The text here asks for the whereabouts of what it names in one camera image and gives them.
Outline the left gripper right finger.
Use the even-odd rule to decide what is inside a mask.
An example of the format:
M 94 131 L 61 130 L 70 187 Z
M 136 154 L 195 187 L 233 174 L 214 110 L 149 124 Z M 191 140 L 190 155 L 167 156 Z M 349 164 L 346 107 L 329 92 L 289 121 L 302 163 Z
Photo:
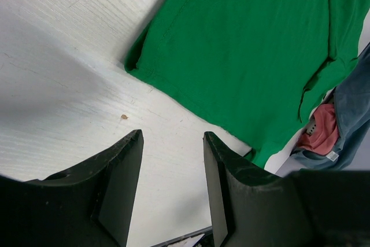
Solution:
M 215 133 L 203 139 L 216 246 L 369 245 L 369 172 L 304 170 L 281 178 Z

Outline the green polo shirt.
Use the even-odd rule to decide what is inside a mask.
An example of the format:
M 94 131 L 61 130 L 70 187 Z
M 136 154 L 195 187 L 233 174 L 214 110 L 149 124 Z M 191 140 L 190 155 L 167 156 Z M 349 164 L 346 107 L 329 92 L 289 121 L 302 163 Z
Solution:
M 124 68 L 264 167 L 355 68 L 368 11 L 369 0 L 165 0 Z

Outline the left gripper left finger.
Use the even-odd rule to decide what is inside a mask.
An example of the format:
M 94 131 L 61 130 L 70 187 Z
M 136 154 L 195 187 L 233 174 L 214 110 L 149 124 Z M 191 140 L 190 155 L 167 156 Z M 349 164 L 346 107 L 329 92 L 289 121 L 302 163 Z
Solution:
M 1 177 L 2 246 L 125 246 L 143 153 L 134 130 L 44 180 Z

